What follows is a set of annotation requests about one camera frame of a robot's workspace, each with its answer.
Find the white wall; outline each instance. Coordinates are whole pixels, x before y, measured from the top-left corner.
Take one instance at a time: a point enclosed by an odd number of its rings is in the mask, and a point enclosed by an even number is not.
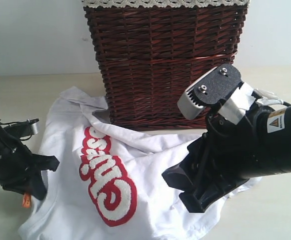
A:
[[[291,1],[251,1],[235,65],[291,65]],[[0,0],[0,76],[95,72],[80,0]]]

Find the table surface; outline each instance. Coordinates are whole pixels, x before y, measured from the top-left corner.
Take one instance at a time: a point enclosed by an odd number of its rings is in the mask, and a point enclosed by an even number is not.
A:
[[[291,103],[291,66],[240,69],[242,80],[254,88],[277,93]],[[41,132],[26,142],[36,153],[46,115],[59,93],[76,86],[90,96],[105,94],[100,74],[0,77],[0,119],[5,122],[40,119]],[[163,130],[193,133],[202,130]],[[20,240],[19,226],[31,210],[22,208],[22,196],[0,188],[0,240]],[[291,240],[291,173],[264,177],[252,189],[226,201],[220,222],[203,240]]]

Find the warning label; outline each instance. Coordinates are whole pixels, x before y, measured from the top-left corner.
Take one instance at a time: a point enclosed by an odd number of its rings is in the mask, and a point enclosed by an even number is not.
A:
[[[274,111],[267,119],[267,132],[273,133],[285,129],[285,113],[286,109]]]

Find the white t-shirt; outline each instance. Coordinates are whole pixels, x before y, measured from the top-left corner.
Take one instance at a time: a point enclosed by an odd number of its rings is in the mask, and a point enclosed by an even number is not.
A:
[[[43,201],[19,228],[23,240],[198,240],[217,224],[228,197],[252,187],[255,178],[213,203],[189,213],[180,190],[162,172],[188,154],[198,134],[148,135],[100,120],[104,97],[76,87],[52,105],[40,154],[60,161],[44,171]]]

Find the orange tag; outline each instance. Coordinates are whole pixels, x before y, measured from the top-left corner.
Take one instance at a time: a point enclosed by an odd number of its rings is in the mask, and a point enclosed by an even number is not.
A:
[[[31,207],[31,195],[29,193],[23,195],[22,207],[26,209]]]

